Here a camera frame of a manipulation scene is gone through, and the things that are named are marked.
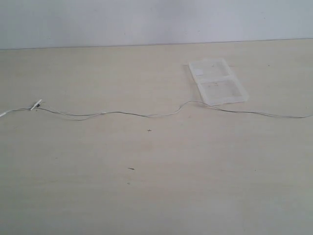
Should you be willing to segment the clear plastic storage case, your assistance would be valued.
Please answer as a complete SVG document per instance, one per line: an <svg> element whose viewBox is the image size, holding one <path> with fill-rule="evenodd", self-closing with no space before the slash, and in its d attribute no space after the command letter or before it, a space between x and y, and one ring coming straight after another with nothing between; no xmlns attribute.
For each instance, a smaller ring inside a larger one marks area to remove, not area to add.
<svg viewBox="0 0 313 235"><path fill-rule="evenodd" d="M193 61L189 69L205 104L216 106L248 100L246 90L224 59Z"/></svg>

